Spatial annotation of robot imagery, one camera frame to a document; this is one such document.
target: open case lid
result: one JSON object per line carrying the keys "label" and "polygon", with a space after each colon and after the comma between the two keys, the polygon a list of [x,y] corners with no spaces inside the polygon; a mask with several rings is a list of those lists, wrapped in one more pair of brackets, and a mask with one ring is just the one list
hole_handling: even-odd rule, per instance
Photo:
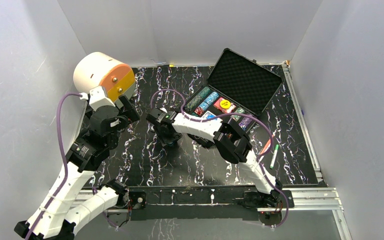
{"label": "open case lid", "polygon": [[261,115],[282,82],[280,76],[228,48],[207,79],[209,86],[255,116]]}

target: robotic arm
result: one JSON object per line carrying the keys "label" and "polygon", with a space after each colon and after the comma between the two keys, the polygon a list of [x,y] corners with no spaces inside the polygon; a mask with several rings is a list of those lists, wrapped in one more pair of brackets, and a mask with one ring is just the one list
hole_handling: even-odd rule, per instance
{"label": "robotic arm", "polygon": [[258,193],[247,195],[256,206],[275,207],[280,201],[279,190],[282,184],[257,162],[257,156],[252,149],[250,137],[230,118],[228,122],[214,119],[207,122],[196,122],[187,119],[183,114],[176,111],[154,108],[146,119],[154,125],[158,139],[166,145],[172,145],[182,137],[182,134],[190,134],[198,138],[212,141],[220,152],[221,157],[229,163],[240,165],[247,175],[252,179]]}
{"label": "robotic arm", "polygon": [[65,155],[67,165],[40,207],[15,226],[14,231],[24,239],[72,240],[98,214],[113,206],[125,207],[129,201],[129,188],[111,180],[92,198],[70,209],[110,150],[117,147],[121,132],[140,119],[129,101],[136,85],[133,71],[125,63],[94,52],[80,61],[73,79],[79,92],[84,91],[80,99],[88,101],[90,127],[72,143]]}

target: white partition wall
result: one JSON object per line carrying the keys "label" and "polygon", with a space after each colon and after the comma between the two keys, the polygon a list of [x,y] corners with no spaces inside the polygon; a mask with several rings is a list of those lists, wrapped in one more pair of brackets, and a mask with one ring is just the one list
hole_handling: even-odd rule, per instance
{"label": "white partition wall", "polygon": [[384,1],[323,1],[291,73],[353,239],[384,239]]}
{"label": "white partition wall", "polygon": [[87,54],[132,66],[213,65],[224,48],[290,60],[322,0],[58,0]]}
{"label": "white partition wall", "polygon": [[[0,0],[0,240],[21,239],[16,223],[34,213],[61,169],[57,105],[75,91],[73,70],[85,55],[56,1]],[[76,98],[62,108],[66,148],[82,108]]]}

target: purple cable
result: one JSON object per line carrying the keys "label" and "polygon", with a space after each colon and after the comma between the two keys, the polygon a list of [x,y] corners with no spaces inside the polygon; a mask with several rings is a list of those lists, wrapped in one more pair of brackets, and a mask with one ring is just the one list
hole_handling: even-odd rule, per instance
{"label": "purple cable", "polygon": [[[223,114],[221,114],[221,115],[218,115],[218,116],[215,116],[215,117],[211,117],[211,118],[207,118],[207,119],[189,117],[189,116],[185,113],[185,111],[183,110],[183,107],[184,107],[185,104],[186,104],[186,100],[185,100],[185,98],[183,97],[183,95],[182,95],[180,92],[178,92],[178,91],[176,91],[176,90],[174,90],[174,89],[161,89],[161,90],[156,91],[156,92],[152,95],[152,97],[151,97],[151,102],[150,102],[151,109],[154,107],[154,106],[153,106],[154,97],[155,97],[158,93],[160,93],[160,92],[164,92],[164,91],[172,91],[172,92],[174,92],[174,93],[180,95],[181,99],[183,100],[183,104],[182,104],[181,107],[180,107],[181,114],[183,114],[183,116],[184,116],[185,118],[187,118],[188,120],[191,120],[191,121],[193,121],[193,122],[205,123],[205,122],[211,121],[211,120],[213,120],[213,119],[219,119],[219,118],[223,118],[223,117],[226,117],[226,116],[234,116],[234,115],[236,115],[236,116],[241,116],[241,117],[245,117],[245,118],[252,119],[252,120],[254,120],[256,123],[258,123],[260,126],[262,126],[262,127],[264,128],[264,130],[268,133],[268,136],[270,137],[270,146],[267,148],[266,151],[264,151],[263,153],[257,155],[256,161],[257,161],[258,163],[260,162],[261,157],[263,157],[265,154],[267,154],[269,151],[272,150],[272,148],[273,148],[273,144],[272,144],[272,143],[273,143],[273,141],[274,141],[274,140],[273,140],[272,133],[270,132],[269,128],[268,128],[264,123],[262,123],[260,120],[258,120],[257,118],[255,118],[255,117],[253,117],[253,116],[251,116],[251,115],[246,115],[246,114],[243,114],[243,113],[231,112],[231,113],[223,113]],[[264,171],[264,167],[263,167],[262,163],[259,164],[259,167],[261,168],[261,171],[262,171],[262,173],[263,173],[263,175],[264,175],[264,178],[265,178],[265,180],[268,182],[268,184],[270,184],[270,186],[271,186],[274,190],[276,190],[277,192],[279,192],[279,194],[281,194],[281,195],[284,197],[284,199],[285,199],[285,202],[286,202],[286,213],[285,213],[285,217],[282,219],[282,221],[280,221],[280,223],[276,225],[277,227],[279,227],[280,225],[282,225],[282,224],[285,222],[286,218],[288,217],[288,213],[289,213],[289,203],[288,203],[288,198],[286,197],[286,195],[285,195],[280,189],[278,189],[278,188],[277,188],[275,185],[273,185],[273,183],[270,181],[269,177],[266,175],[266,171]]]}
{"label": "purple cable", "polygon": [[[58,144],[59,144],[59,152],[61,153],[62,157],[62,164],[64,165],[64,178],[62,179],[61,184],[56,188],[55,192],[52,194],[53,197],[50,197],[49,200],[46,202],[44,208],[47,209],[49,205],[51,205],[54,198],[57,196],[57,194],[61,191],[64,184],[67,182],[68,174],[69,174],[69,168],[67,166],[67,159],[66,154],[64,152],[64,146],[63,146],[63,136],[61,135],[61,108],[63,107],[64,100],[68,96],[77,96],[81,97],[82,95],[79,93],[74,92],[68,92],[64,96],[62,96],[61,100],[59,100],[58,107],[56,108],[56,135],[58,137]],[[27,232],[27,235],[25,236],[25,240],[28,240],[30,238],[30,235],[32,235],[33,230],[35,229],[36,225],[38,225],[40,219],[43,217],[45,211],[41,211],[39,215],[37,216],[36,220],[31,225],[30,229]]]}

